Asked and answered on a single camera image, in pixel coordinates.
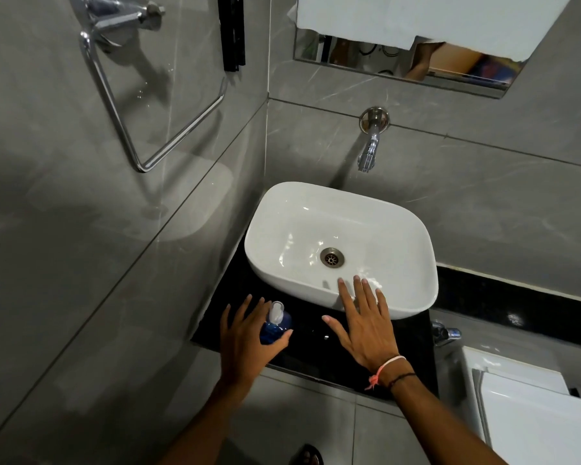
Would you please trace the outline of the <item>person's right hand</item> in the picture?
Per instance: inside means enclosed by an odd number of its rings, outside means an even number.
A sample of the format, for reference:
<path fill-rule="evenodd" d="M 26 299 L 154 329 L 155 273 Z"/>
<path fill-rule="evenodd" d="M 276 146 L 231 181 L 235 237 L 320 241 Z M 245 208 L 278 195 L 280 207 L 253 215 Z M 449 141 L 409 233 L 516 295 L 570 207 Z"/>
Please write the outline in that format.
<path fill-rule="evenodd" d="M 358 364 L 374 374 L 387 359 L 400 355 L 393 331 L 392 321 L 384 320 L 377 307 L 377 289 L 370 287 L 370 314 L 361 315 L 357 310 L 355 294 L 351 296 L 347 284 L 338 279 L 338 291 L 342 301 L 353 348 L 345 348 Z"/>

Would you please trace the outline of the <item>pink wrist thread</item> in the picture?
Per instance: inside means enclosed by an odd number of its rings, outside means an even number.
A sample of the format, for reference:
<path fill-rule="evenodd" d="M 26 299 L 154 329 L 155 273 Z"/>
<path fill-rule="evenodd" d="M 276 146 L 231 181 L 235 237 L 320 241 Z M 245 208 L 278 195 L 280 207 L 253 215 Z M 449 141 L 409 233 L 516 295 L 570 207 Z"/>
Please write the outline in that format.
<path fill-rule="evenodd" d="M 405 374 L 414 374 L 414 371 L 406 360 L 406 357 L 396 355 L 384 361 L 369 377 L 368 384 L 364 391 L 374 390 L 376 386 L 381 385 L 387 389 L 391 389 L 391 383 L 399 379 Z"/>

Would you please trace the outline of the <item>white toilet cistern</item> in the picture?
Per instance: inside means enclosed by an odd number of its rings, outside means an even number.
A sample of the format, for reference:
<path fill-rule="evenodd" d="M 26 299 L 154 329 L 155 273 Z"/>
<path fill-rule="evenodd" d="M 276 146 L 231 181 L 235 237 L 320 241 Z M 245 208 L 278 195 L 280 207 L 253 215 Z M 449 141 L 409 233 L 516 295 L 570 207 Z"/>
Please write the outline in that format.
<path fill-rule="evenodd" d="M 455 348 L 451 364 L 452 377 L 456 378 L 452 381 L 452 387 L 457 394 L 454 400 L 457 414 L 484 442 L 487 442 L 487 438 L 474 384 L 474 371 L 492 373 L 549 391 L 569 394 L 564 377 L 556 370 L 534 366 L 468 346 Z"/>

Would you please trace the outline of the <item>blue soap pump bottle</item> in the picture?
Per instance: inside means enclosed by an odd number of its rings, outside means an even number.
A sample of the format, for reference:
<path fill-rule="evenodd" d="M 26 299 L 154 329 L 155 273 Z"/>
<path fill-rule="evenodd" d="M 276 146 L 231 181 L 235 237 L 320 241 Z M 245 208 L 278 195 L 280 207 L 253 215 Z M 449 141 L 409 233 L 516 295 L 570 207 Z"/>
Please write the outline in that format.
<path fill-rule="evenodd" d="M 261 328 L 260 342 L 263 345 L 275 343 L 287 330 L 292 328 L 292 316 L 280 301 L 273 301 Z"/>

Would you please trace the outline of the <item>white ceramic sink basin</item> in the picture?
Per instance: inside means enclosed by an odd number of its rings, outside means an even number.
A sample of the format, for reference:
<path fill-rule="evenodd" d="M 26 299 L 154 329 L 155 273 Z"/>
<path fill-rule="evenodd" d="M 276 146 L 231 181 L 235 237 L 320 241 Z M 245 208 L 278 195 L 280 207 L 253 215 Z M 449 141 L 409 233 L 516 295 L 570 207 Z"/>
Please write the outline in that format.
<path fill-rule="evenodd" d="M 328 247 L 345 263 L 320 261 Z M 353 294 L 355 275 L 380 289 L 390 318 L 428 310 L 439 294 L 431 237 L 422 220 L 390 202 L 299 181 L 271 187 L 245 236 L 253 271 L 270 286 L 308 303 L 343 311 L 338 279 Z"/>

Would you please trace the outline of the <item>white cloth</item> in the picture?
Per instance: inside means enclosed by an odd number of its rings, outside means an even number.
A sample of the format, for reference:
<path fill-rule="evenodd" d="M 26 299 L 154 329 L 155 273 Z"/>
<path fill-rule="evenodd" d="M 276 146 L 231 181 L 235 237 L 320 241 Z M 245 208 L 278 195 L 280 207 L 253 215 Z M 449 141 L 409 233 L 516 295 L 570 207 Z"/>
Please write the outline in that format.
<path fill-rule="evenodd" d="M 570 0 L 296 0 L 297 28 L 410 50 L 417 37 L 520 62 Z"/>

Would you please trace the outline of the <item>wall mirror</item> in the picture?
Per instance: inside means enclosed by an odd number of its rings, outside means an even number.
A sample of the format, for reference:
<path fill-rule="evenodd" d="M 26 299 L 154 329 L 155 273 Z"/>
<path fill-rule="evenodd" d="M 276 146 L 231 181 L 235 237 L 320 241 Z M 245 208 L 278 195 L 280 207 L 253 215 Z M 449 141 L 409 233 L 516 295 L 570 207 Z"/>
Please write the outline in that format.
<path fill-rule="evenodd" d="M 295 29 L 294 59 L 496 99 L 527 64 L 419 36 L 405 50 L 300 28 Z"/>

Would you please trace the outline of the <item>black wall bracket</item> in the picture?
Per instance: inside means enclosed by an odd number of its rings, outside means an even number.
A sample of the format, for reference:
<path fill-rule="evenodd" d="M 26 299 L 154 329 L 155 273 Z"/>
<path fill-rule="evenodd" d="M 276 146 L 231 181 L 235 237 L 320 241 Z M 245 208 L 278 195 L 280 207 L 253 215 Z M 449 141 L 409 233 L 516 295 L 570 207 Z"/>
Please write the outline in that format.
<path fill-rule="evenodd" d="M 243 0 L 217 0 L 224 70 L 238 72 L 246 64 Z"/>

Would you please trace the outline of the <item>black sandal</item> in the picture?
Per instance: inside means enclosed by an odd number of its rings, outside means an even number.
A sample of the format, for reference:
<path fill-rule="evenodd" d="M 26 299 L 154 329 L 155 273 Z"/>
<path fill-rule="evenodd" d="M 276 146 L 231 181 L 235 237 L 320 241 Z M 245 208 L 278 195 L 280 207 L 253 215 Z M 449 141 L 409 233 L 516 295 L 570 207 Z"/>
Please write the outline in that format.
<path fill-rule="evenodd" d="M 320 451 L 313 445 L 304 444 L 288 465 L 325 465 Z"/>

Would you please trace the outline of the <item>chrome wall tap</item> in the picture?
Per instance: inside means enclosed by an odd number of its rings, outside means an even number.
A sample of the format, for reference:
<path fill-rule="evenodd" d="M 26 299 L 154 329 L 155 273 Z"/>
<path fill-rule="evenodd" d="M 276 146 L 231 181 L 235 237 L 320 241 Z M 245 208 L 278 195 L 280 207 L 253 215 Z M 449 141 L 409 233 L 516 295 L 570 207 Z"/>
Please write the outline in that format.
<path fill-rule="evenodd" d="M 367 143 L 357 159 L 359 171 L 368 173 L 373 169 L 380 136 L 389 125 L 388 112 L 382 107 L 371 107 L 362 113 L 359 118 L 359 127 L 367 135 Z"/>

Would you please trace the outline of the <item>metal sink drain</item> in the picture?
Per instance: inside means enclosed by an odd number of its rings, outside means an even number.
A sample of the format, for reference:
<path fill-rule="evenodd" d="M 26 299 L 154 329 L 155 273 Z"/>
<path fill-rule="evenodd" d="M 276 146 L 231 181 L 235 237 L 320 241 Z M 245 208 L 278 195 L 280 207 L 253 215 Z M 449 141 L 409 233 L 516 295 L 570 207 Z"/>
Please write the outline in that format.
<path fill-rule="evenodd" d="M 345 256 L 341 250 L 333 247 L 323 249 L 319 255 L 323 265 L 329 268 L 341 268 L 345 263 Z"/>

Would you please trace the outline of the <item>person's left forearm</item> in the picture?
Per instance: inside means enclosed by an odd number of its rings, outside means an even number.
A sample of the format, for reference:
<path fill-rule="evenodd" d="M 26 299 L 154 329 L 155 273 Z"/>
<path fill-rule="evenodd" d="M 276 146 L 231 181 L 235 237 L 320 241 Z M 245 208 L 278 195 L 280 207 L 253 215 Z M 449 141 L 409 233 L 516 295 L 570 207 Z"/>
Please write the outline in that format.
<path fill-rule="evenodd" d="M 254 381 L 217 382 L 209 399 L 156 465 L 215 465 L 233 413 Z"/>

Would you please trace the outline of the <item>white toilet lid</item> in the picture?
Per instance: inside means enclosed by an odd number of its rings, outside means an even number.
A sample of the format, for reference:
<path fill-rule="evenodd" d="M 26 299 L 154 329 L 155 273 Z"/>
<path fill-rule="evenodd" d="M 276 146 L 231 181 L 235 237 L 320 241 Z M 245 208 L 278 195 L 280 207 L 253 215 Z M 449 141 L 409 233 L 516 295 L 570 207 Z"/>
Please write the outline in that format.
<path fill-rule="evenodd" d="M 581 465 L 581 398 L 472 370 L 480 434 L 508 465 Z"/>

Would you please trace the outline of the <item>person's right forearm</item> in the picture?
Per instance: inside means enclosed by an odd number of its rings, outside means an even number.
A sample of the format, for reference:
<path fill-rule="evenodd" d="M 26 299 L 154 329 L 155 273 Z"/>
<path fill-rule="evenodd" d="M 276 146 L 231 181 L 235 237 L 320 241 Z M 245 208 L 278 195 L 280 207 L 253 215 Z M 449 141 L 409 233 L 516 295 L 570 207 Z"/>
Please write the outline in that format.
<path fill-rule="evenodd" d="M 507 465 L 418 376 L 399 381 L 390 392 L 431 465 Z"/>

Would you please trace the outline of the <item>chrome angle valve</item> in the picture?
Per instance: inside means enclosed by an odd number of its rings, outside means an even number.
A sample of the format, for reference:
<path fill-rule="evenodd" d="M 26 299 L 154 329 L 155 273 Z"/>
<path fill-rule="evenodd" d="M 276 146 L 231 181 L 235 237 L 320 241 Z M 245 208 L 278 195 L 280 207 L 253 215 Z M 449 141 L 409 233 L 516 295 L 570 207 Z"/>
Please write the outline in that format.
<path fill-rule="evenodd" d="M 436 320 L 431 321 L 431 333 L 433 336 L 433 344 L 435 348 L 445 346 L 462 339 L 462 333 L 459 329 L 445 327 L 442 323 Z"/>

